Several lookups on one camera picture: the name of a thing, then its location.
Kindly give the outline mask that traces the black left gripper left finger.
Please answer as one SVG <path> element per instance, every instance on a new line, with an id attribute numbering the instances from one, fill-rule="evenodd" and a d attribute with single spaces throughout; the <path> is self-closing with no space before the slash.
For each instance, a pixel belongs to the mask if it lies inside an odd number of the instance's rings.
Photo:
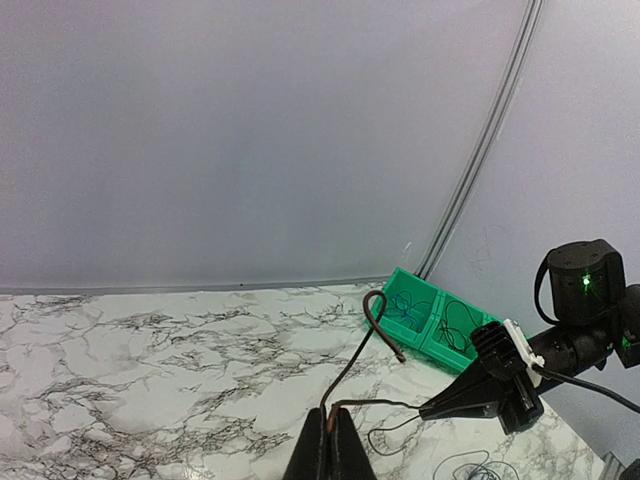
<path id="1" fill-rule="evenodd" d="M 330 453 L 325 407 L 312 408 L 285 469 L 283 480 L 329 478 Z"/>

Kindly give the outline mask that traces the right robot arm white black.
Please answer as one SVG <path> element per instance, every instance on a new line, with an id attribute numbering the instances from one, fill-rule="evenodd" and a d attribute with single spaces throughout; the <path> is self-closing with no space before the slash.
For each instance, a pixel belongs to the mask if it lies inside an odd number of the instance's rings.
<path id="1" fill-rule="evenodd" d="M 626 283 L 621 254 L 603 239 L 568 243 L 546 254 L 536 291 L 545 279 L 554 314 L 537 313 L 549 329 L 527 338 L 509 319 L 476 328 L 475 360 L 420 407 L 422 420 L 496 418 L 505 434 L 519 433 L 542 416 L 542 394 L 561 384 L 638 411 L 638 404 L 578 377 L 603 369 L 611 354 L 625 368 L 639 363 L 639 287 Z"/>

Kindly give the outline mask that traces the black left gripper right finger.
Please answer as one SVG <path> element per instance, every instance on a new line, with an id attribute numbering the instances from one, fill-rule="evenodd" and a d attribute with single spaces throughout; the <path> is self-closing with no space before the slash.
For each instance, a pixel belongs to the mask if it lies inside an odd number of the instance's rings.
<path id="1" fill-rule="evenodd" d="M 348 410 L 337 410 L 329 433 L 329 479 L 374 480 L 374 471 Z"/>

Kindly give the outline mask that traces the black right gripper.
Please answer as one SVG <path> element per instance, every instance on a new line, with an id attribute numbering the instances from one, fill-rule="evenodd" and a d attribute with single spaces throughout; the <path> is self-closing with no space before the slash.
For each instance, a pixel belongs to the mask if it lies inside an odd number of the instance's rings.
<path id="1" fill-rule="evenodd" d="M 530 429 L 544 407 L 529 375 L 496 379 L 476 359 L 447 388 L 419 407 L 422 420 L 495 418 L 505 434 Z"/>

